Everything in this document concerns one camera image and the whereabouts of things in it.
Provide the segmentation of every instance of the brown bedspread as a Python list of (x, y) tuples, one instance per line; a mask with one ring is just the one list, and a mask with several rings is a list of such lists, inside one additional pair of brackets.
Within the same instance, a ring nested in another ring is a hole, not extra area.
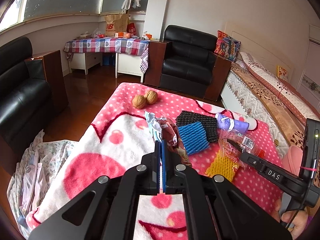
[(304, 127), (302, 127), (291, 111), (248, 70), (241, 68), (236, 63), (231, 64), (230, 70), (260, 99), (276, 122), (287, 143), (289, 145), (296, 145), (302, 149)]

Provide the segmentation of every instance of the polka dot quilt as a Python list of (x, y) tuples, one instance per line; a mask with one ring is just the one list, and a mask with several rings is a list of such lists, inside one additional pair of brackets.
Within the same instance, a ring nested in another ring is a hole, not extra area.
[[(151, 88), (134, 83), (121, 83), (118, 86), (60, 169), (41, 205), (27, 215), (26, 221), (31, 229), (99, 176), (121, 176), (127, 169), (140, 164), (144, 154), (154, 151), (154, 142), (144, 118), (145, 111), (155, 113), (156, 117), (169, 117), (174, 122), (182, 110), (208, 116), (222, 113), (246, 121), (250, 124), (248, 134), (265, 150), (265, 159), (281, 166), (266, 123), (160, 90), (155, 90), (158, 93), (155, 104), (146, 105), (140, 110), (133, 108), (133, 97), (144, 95), (149, 90)], [(204, 175), (218, 149), (217, 143), (211, 143), (206, 150), (193, 154), (190, 157), (193, 168)], [(268, 213), (273, 210), (275, 201), (282, 193), (253, 169), (240, 169), (233, 183)], [(157, 196), (141, 196), (134, 239), (188, 239), (182, 195), (160, 193)]]

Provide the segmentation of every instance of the barcode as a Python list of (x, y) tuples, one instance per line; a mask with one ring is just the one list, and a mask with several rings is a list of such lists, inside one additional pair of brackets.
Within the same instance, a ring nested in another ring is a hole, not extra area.
[(252, 150), (254, 146), (254, 142), (250, 138), (245, 136), (242, 141), (242, 145), (247, 146), (250, 150)]

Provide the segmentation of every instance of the bed headboard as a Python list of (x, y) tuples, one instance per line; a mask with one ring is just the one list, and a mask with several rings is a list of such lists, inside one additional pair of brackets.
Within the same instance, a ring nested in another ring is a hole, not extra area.
[(263, 37), (242, 28), (233, 23), (226, 23), (224, 31), (226, 34), (241, 41), (240, 52), (247, 52), (254, 56), (267, 70), (276, 75), (277, 65), (288, 71), (288, 82), (290, 82), (294, 71), (294, 64), (282, 52)]

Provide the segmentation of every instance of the brown paper bag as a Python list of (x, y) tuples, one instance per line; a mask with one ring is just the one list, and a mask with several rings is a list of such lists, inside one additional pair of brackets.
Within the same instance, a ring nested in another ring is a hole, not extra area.
[(113, 37), (118, 32), (126, 32), (129, 21), (128, 14), (106, 15), (106, 36)]

